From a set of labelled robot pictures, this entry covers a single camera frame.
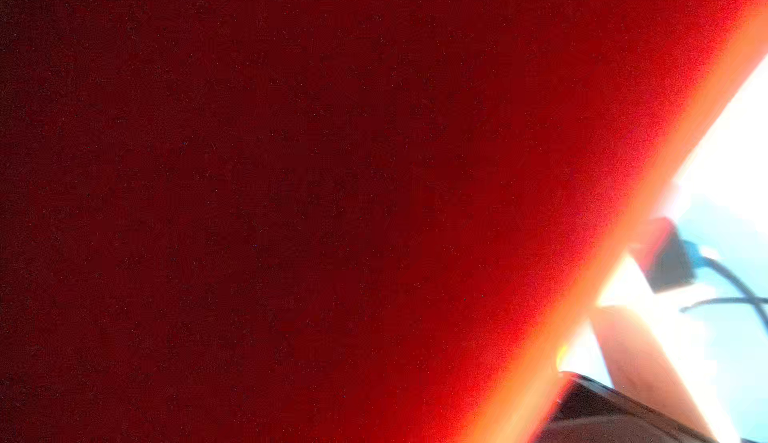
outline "red surface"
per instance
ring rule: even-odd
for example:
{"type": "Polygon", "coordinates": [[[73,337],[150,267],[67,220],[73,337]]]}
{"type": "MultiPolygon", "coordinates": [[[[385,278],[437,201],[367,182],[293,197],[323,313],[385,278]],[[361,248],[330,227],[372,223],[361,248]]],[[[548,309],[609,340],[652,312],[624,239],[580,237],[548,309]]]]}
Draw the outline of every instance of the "red surface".
{"type": "Polygon", "coordinates": [[[523,401],[758,1],[2,0],[0,437],[443,440],[523,401]]]}

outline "black cable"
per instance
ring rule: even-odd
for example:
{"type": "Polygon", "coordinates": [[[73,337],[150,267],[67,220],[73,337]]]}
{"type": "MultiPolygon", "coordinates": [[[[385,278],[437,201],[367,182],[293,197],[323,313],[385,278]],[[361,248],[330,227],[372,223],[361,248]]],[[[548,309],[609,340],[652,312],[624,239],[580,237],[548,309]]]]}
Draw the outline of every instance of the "black cable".
{"type": "Polygon", "coordinates": [[[730,284],[735,286],[736,289],[738,289],[746,297],[746,299],[750,301],[750,304],[754,307],[755,311],[757,312],[757,316],[763,322],[763,326],[765,326],[766,328],[766,333],[768,333],[768,315],[766,314],[766,311],[763,308],[760,298],[758,298],[758,296],[752,292],[750,287],[744,284],[744,282],[741,281],[741,279],[739,279],[738,276],[731,273],[729,269],[723,266],[723,264],[717,261],[716,259],[712,259],[707,256],[704,256],[702,260],[707,266],[713,269],[717,274],[727,279],[730,282],[730,284]]]}
{"type": "MultiPolygon", "coordinates": [[[[768,298],[759,297],[757,301],[763,305],[768,305],[768,298]]],[[[694,308],[698,308],[699,306],[704,305],[717,305],[720,303],[745,303],[747,305],[752,305],[753,301],[749,298],[710,298],[710,299],[703,299],[700,302],[696,302],[691,306],[684,306],[683,308],[680,308],[681,313],[685,313],[686,311],[694,308]]]]}

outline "black device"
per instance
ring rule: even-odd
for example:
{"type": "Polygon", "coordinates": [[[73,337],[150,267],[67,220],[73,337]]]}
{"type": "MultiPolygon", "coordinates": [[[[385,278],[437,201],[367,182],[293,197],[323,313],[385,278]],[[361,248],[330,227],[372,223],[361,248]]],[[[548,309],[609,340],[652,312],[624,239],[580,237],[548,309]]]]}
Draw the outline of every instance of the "black device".
{"type": "Polygon", "coordinates": [[[568,390],[535,443],[716,443],[586,376],[561,377],[568,390]]]}
{"type": "Polygon", "coordinates": [[[694,282],[694,267],[684,241],[668,218],[646,222],[640,228],[638,241],[630,245],[630,253],[638,261],[654,293],[694,282]]]}

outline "cable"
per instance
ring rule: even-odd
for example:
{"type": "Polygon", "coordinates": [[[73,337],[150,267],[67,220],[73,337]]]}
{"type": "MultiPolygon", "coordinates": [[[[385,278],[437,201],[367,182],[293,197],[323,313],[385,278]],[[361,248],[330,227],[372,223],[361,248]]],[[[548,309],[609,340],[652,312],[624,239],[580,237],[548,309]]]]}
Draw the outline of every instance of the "cable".
{"type": "MultiPolygon", "coordinates": [[[[768,305],[768,298],[762,298],[759,297],[757,301],[763,305],[768,305]]],[[[698,308],[699,306],[704,305],[717,305],[720,303],[745,303],[748,305],[752,305],[753,301],[749,298],[710,298],[710,299],[703,299],[700,302],[696,302],[693,305],[690,306],[684,306],[683,308],[680,308],[681,313],[686,313],[690,309],[698,308]]]]}
{"type": "Polygon", "coordinates": [[[755,308],[755,311],[757,312],[757,316],[763,322],[763,326],[765,326],[766,333],[768,333],[768,314],[766,314],[766,311],[762,306],[763,302],[760,301],[761,299],[758,298],[758,296],[752,292],[750,287],[744,284],[744,282],[741,281],[741,279],[739,279],[738,276],[731,273],[729,269],[727,269],[722,263],[720,263],[716,259],[704,256],[702,260],[706,266],[714,270],[717,274],[719,274],[723,278],[727,279],[732,285],[736,287],[736,289],[738,289],[746,297],[747,300],[749,300],[750,304],[755,308]]]}

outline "black object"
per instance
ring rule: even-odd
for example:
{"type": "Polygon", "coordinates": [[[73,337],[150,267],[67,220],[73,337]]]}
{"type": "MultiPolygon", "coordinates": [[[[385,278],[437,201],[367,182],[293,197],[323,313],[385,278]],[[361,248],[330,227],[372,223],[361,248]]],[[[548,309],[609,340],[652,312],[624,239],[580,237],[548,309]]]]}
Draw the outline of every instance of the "black object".
{"type": "Polygon", "coordinates": [[[654,293],[694,281],[694,268],[677,229],[667,218],[650,220],[641,243],[630,250],[654,293]]]}
{"type": "Polygon", "coordinates": [[[759,298],[757,295],[754,294],[752,289],[747,286],[741,279],[734,275],[729,269],[727,269],[722,263],[717,261],[716,259],[703,257],[703,261],[706,264],[708,268],[711,268],[714,270],[718,275],[722,276],[723,278],[727,279],[728,282],[736,287],[742,295],[746,299],[750,301],[752,306],[755,309],[755,312],[757,312],[757,317],[760,318],[760,321],[763,323],[763,326],[766,329],[766,332],[768,333],[768,314],[766,314],[765,309],[763,308],[763,301],[759,298]]]}
{"type": "Polygon", "coordinates": [[[566,395],[536,443],[714,443],[681,423],[646,405],[577,373],[563,372],[570,380],[566,395]]]}
{"type": "MultiPolygon", "coordinates": [[[[762,298],[758,297],[757,303],[761,303],[763,305],[768,305],[768,298],[762,298]]],[[[683,308],[680,308],[681,313],[686,313],[687,311],[690,311],[694,308],[698,308],[699,306],[706,306],[706,305],[722,305],[722,304],[729,304],[729,303],[744,303],[745,305],[754,305],[755,302],[752,299],[749,298],[733,298],[733,297],[727,297],[727,298],[710,298],[710,299],[703,299],[700,302],[696,302],[693,305],[690,306],[684,306],[683,308]]]]}

